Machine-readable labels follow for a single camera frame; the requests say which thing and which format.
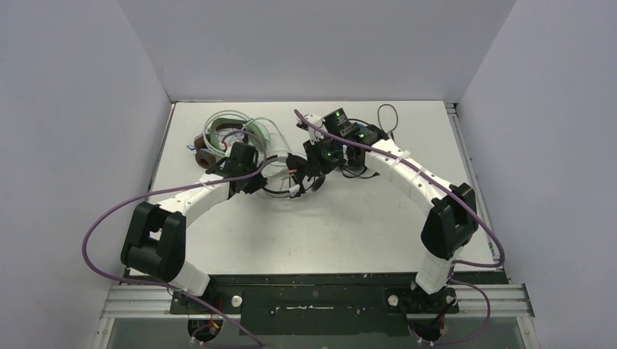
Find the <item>white black headphones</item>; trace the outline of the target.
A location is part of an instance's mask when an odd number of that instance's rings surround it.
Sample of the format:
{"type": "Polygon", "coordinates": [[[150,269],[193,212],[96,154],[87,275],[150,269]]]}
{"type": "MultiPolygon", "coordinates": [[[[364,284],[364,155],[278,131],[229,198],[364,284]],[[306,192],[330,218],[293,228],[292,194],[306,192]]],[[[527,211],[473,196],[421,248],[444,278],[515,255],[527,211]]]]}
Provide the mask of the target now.
{"type": "Polygon", "coordinates": [[[268,156],[262,163],[266,166],[281,164],[282,169],[275,174],[265,176],[266,186],[262,191],[272,198],[299,198],[308,192],[318,191],[325,183],[326,176],[308,176],[306,174],[307,158],[293,153],[280,153],[268,156]],[[287,183],[287,188],[271,189],[268,185],[271,180],[279,178],[287,183]]]}

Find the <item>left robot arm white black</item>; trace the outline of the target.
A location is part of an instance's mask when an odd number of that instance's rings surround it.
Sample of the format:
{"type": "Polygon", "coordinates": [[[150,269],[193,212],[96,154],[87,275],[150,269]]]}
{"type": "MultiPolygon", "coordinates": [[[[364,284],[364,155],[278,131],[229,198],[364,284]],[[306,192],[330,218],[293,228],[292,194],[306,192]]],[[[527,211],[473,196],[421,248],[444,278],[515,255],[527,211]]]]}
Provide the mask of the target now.
{"type": "Polygon", "coordinates": [[[238,193],[254,193],[266,184],[258,169],[258,149],[235,143],[221,164],[208,169],[196,187],[156,204],[138,204],[132,214],[121,262],[189,293],[199,312],[211,311],[218,293],[208,287],[210,276],[186,259],[188,227],[217,204],[238,193]]]}

